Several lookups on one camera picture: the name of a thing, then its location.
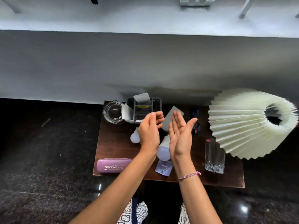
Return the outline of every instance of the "person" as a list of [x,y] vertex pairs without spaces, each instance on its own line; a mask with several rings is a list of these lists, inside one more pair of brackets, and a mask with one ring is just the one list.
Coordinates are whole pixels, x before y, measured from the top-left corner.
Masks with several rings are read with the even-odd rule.
[[[114,182],[89,206],[79,213],[70,224],[115,224],[130,223],[125,215],[121,221],[131,198],[138,189],[144,175],[153,164],[160,144],[158,129],[165,120],[162,112],[148,114],[139,127],[140,152],[132,162],[118,175]],[[178,178],[196,173],[191,160],[191,131],[197,118],[185,122],[178,111],[174,111],[169,124],[170,157]],[[184,223],[220,224],[217,215],[203,184],[197,174],[179,181],[183,197],[182,208],[187,211]]]

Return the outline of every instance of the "black floor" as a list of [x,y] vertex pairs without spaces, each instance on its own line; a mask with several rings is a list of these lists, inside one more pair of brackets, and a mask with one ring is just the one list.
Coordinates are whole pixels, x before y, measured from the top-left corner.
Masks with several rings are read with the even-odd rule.
[[[68,223],[113,181],[92,176],[102,106],[0,103],[0,223]],[[298,132],[243,161],[245,189],[206,187],[223,223],[299,223]],[[178,184],[146,181],[144,201],[145,223],[178,222]]]

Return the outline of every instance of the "wooden table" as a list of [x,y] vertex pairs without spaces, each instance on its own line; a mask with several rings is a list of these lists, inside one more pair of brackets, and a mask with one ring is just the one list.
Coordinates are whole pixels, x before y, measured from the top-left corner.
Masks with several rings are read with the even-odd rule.
[[[164,116],[167,115],[172,106],[173,105],[162,105]],[[190,105],[175,106],[185,113],[184,119],[186,120],[186,122],[190,120]],[[200,176],[200,179],[202,183],[206,185],[245,188],[243,164],[238,157],[232,157],[230,154],[226,154],[224,174],[216,174],[204,169],[205,140],[207,138],[212,138],[212,132],[210,131],[208,124],[208,109],[208,106],[200,107],[200,135],[192,137],[193,142],[191,148],[191,158],[196,170],[200,171],[200,173],[202,174]],[[138,154],[140,150],[140,144],[134,144],[130,141],[130,135],[134,132],[137,126],[138,125],[136,124],[130,124],[125,121],[123,121],[120,125],[114,125],[107,122],[102,115],[93,175],[103,175],[96,169],[97,161],[99,159],[132,159]],[[166,135],[166,132],[162,129],[159,129],[159,132],[161,142]],[[166,177],[155,172],[157,163],[158,158],[156,158],[156,160],[144,176],[145,180],[177,182],[177,176],[174,168],[172,169],[170,176]]]

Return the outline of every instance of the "forearm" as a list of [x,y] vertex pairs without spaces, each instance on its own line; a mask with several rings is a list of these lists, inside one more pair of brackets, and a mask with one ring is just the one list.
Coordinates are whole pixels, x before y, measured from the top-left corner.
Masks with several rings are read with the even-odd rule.
[[[179,178],[196,172],[189,157],[174,162],[174,168]],[[197,175],[183,179],[179,181],[179,184],[191,224],[222,223]]]
[[155,158],[156,154],[141,150],[114,182],[71,224],[115,224]]

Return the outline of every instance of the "clear glass tumbler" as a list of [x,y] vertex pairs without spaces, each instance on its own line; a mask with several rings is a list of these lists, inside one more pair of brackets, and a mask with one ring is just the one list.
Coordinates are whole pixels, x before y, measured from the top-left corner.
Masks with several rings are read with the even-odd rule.
[[121,107],[122,102],[114,100],[110,101],[108,104],[105,105],[103,108],[103,115],[105,119],[113,124],[120,123],[123,118],[121,116]]
[[208,171],[223,174],[225,151],[220,148],[219,143],[215,138],[206,139],[205,143],[205,165],[204,168]]

